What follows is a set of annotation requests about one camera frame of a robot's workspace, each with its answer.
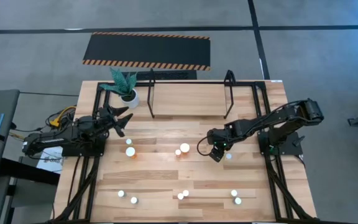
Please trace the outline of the white printed paper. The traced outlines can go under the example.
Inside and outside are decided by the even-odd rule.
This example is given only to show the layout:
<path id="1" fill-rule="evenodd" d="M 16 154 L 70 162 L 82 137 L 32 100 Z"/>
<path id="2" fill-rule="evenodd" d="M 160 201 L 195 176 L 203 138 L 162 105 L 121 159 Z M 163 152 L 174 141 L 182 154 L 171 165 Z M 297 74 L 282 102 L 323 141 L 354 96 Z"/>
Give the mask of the white printed paper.
<path id="1" fill-rule="evenodd" d="M 40 155 L 40 160 L 38 160 L 36 168 L 61 174 L 63 169 L 62 151 L 63 148 L 60 146 L 44 149 Z"/>

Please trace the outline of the black aluminium table frame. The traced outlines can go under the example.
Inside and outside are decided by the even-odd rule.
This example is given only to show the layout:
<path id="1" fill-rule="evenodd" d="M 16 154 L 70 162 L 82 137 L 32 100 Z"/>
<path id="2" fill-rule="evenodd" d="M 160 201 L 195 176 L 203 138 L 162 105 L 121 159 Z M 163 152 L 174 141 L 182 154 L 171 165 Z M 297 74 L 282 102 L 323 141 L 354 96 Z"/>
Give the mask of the black aluminium table frame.
<path id="1" fill-rule="evenodd" d="M 55 223 L 318 223 L 304 165 L 293 155 L 261 154 L 258 134 L 235 143 L 220 162 L 209 157 L 210 129 L 254 119 L 289 103 L 281 83 L 236 81 L 226 90 L 234 105 L 222 116 L 156 116 L 147 105 L 148 82 L 135 86 L 140 104 L 119 137 L 111 130 L 99 157 L 66 157 L 54 200 Z M 126 144 L 132 139 L 133 145 Z M 182 143 L 187 155 L 176 157 Z M 134 147 L 136 158 L 126 156 Z M 118 191 L 125 191 L 124 197 Z M 177 195 L 189 191 L 179 200 Z M 231 190 L 242 203 L 236 205 Z M 138 203 L 132 204 L 131 198 Z"/>

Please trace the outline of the snake plant in white pot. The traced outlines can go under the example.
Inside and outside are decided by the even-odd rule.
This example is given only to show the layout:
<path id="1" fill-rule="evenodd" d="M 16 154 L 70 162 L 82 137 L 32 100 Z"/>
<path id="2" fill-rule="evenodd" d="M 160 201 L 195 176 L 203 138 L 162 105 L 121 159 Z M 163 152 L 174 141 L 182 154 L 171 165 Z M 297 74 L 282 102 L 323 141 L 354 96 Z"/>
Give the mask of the snake plant in white pot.
<path id="1" fill-rule="evenodd" d="M 100 87 L 107 91 L 118 95 L 125 106 L 134 109 L 139 104 L 139 96 L 135 90 L 137 83 L 137 72 L 129 72 L 127 75 L 123 74 L 120 69 L 110 68 L 114 85 L 101 84 Z"/>

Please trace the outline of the black hazard-striped floor mat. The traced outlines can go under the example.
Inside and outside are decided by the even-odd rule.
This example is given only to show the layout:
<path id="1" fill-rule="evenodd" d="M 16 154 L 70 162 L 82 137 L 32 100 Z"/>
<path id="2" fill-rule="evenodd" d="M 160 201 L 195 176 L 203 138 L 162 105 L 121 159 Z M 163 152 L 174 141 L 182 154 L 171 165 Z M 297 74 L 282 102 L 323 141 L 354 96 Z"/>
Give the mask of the black hazard-striped floor mat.
<path id="1" fill-rule="evenodd" d="M 196 35 L 94 32 L 82 64 L 209 71 L 211 41 Z"/>

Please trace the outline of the wooden shelf with black legs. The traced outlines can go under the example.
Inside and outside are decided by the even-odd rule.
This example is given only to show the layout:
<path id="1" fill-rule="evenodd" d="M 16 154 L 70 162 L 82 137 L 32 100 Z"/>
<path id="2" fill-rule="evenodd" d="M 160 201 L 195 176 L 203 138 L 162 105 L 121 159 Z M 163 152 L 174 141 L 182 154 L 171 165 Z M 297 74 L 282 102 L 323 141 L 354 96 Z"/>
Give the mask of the wooden shelf with black legs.
<path id="1" fill-rule="evenodd" d="M 231 104 L 226 102 L 225 87 L 232 86 L 236 79 L 228 70 L 224 81 L 211 83 L 197 82 L 162 82 L 158 83 L 155 73 L 150 74 L 148 82 L 147 105 L 151 116 L 222 116 L 227 118 L 234 105 L 233 95 Z"/>

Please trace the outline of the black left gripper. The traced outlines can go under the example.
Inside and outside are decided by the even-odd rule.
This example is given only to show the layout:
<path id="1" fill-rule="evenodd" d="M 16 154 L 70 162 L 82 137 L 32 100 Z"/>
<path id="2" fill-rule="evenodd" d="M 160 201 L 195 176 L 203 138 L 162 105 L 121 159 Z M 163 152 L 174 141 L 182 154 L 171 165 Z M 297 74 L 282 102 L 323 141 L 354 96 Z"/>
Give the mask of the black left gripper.
<path id="1" fill-rule="evenodd" d="M 126 115 L 125 117 L 122 117 L 122 118 L 119 118 L 119 116 L 122 115 L 124 112 L 126 112 L 128 109 L 129 109 L 128 106 L 121 107 L 121 108 L 113 108 L 112 107 L 112 114 L 114 115 L 114 120 L 112 122 L 110 122 L 110 123 L 104 123 L 104 122 L 98 120 L 98 123 L 105 130 L 110 130 L 111 128 L 113 128 L 116 131 L 116 133 L 117 133 L 117 135 L 119 137 L 124 137 L 123 129 L 126 127 L 127 123 L 133 117 L 133 114 L 132 113 L 128 114 L 128 115 Z"/>

